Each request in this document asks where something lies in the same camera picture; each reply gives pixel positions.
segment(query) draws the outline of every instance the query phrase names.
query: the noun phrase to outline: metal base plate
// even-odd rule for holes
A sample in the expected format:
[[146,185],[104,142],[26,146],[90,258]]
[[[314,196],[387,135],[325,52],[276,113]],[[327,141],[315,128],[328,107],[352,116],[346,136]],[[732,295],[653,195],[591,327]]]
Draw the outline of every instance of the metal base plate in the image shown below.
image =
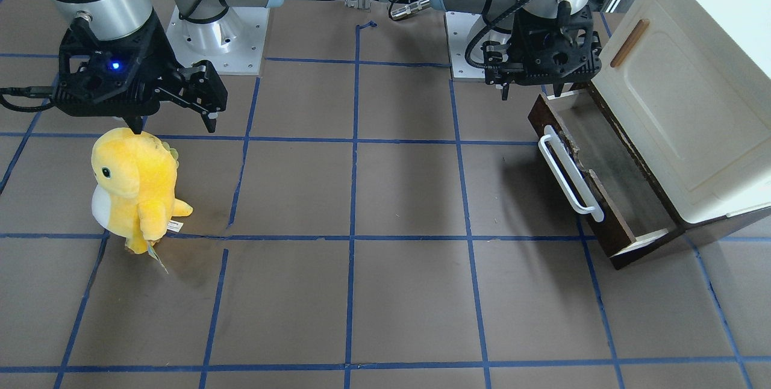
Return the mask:
[[179,8],[174,7],[171,22],[166,29],[166,37],[169,38],[176,59],[184,66],[191,66],[200,60],[209,60],[214,63],[214,68],[221,74],[240,76],[259,76],[262,64],[262,51],[265,46],[265,33],[267,33],[267,19],[270,13],[268,8],[234,7],[246,26],[251,29],[249,33],[249,47],[233,49],[223,55],[204,56],[191,51],[187,45],[187,39],[182,32],[179,22]]
[[466,53],[471,27],[479,20],[479,14],[448,12],[444,14],[447,26],[447,46],[452,63],[452,78],[466,81],[484,81],[484,70],[468,65]]

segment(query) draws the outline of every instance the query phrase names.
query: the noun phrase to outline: yellow stuffed toy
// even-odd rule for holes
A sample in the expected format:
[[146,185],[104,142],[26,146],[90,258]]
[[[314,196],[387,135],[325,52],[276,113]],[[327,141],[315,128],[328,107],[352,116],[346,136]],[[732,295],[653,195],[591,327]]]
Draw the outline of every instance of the yellow stuffed toy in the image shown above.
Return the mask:
[[172,216],[189,216],[193,208],[175,199],[176,150],[152,134],[128,128],[108,131],[94,144],[91,168],[96,190],[91,212],[102,227],[126,237],[135,254],[149,252],[166,233]]

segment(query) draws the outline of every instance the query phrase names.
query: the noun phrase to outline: white drawer handle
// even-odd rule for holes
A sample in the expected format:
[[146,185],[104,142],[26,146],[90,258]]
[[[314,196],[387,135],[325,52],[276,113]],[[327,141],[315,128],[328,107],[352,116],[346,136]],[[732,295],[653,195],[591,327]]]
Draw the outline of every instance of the white drawer handle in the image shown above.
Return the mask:
[[[554,153],[557,154],[557,158],[560,159],[562,167],[565,168],[567,174],[570,176],[570,180],[573,181],[573,185],[576,190],[578,190],[578,194],[581,195],[581,199],[589,204],[588,207],[581,205],[581,202],[576,198],[576,195],[573,194],[573,190],[567,183],[567,179],[562,175],[562,171],[557,165],[557,161],[552,157],[546,144],[552,146]],[[549,165],[551,173],[554,174],[554,178],[557,179],[557,183],[559,183],[562,188],[562,192],[567,197],[567,201],[570,202],[570,206],[573,207],[573,210],[578,214],[591,214],[596,222],[602,222],[603,219],[605,219],[605,213],[602,212],[597,199],[595,199],[592,191],[589,190],[589,186],[584,181],[584,178],[581,177],[581,172],[579,172],[576,164],[573,163],[573,159],[567,154],[567,150],[564,145],[562,145],[562,141],[559,136],[557,136],[557,132],[554,131],[553,126],[548,125],[543,128],[543,136],[538,140],[538,149],[543,155],[543,158],[546,159],[546,163]]]

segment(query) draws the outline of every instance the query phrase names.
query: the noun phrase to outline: wooden handle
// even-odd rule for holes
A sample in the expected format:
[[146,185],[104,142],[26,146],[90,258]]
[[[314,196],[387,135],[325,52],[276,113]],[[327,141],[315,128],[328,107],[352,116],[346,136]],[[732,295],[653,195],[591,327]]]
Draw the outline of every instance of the wooden handle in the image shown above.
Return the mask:
[[640,19],[640,21],[634,25],[634,29],[631,30],[629,37],[627,37],[627,40],[624,41],[624,44],[622,44],[622,48],[620,48],[619,51],[616,52],[616,56],[613,57],[613,60],[611,61],[612,68],[620,66],[622,63],[624,63],[624,60],[628,56],[629,52],[631,52],[634,45],[637,44],[637,41],[640,40],[640,37],[642,37],[642,34],[650,24],[651,22],[649,19]]

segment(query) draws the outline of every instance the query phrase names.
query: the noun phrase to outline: plush toy arm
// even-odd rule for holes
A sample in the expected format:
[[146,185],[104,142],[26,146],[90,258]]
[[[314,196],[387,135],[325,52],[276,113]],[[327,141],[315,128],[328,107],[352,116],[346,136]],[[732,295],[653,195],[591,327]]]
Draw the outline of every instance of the plush toy arm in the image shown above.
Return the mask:
[[159,240],[166,233],[170,216],[160,201],[141,202],[139,207],[140,229],[146,240]]

